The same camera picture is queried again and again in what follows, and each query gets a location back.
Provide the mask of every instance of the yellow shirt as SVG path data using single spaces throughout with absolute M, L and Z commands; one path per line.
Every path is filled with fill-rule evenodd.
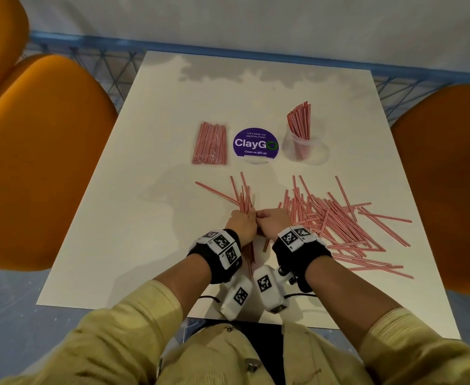
M 86 315 L 39 373 L 7 377 L 0 384 L 273 383 L 264 367 L 248 369 L 250 362 L 258 362 L 257 353 L 228 324 L 198 332 L 159 365 L 181 321 L 174 294 L 149 281 L 112 309 Z M 304 326 L 283 324 L 285 377 L 290 385 L 373 380 L 387 385 L 470 384 L 470 347 L 440 337 L 406 309 L 383 316 L 366 335 L 359 354 L 363 363 Z

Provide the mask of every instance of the round sticker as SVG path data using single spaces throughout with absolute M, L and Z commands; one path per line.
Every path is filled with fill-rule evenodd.
M 233 150 L 238 156 L 267 161 L 276 158 L 279 149 L 276 137 L 262 128 L 246 128 L 233 139 Z

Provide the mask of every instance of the wall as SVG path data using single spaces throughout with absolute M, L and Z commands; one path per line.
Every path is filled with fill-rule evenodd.
M 470 72 L 470 0 L 21 0 L 38 31 Z

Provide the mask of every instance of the wristband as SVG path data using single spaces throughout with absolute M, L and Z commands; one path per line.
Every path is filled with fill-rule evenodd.
M 291 271 L 297 278 L 297 286 L 304 293 L 312 291 L 306 282 L 305 273 L 316 258 L 323 255 L 331 257 L 331 252 L 321 239 L 301 225 L 287 227 L 277 234 L 278 239 L 272 246 L 277 263 L 285 271 Z
M 228 282 L 242 266 L 240 240 L 232 229 L 206 233 L 192 244 L 187 257 L 190 254 L 206 260 L 212 273 L 211 284 Z

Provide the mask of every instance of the person's right hand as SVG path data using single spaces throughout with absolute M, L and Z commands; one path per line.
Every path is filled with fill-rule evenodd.
M 273 241 L 277 240 L 278 233 L 292 225 L 287 211 L 281 208 L 257 211 L 257 223 L 265 237 Z

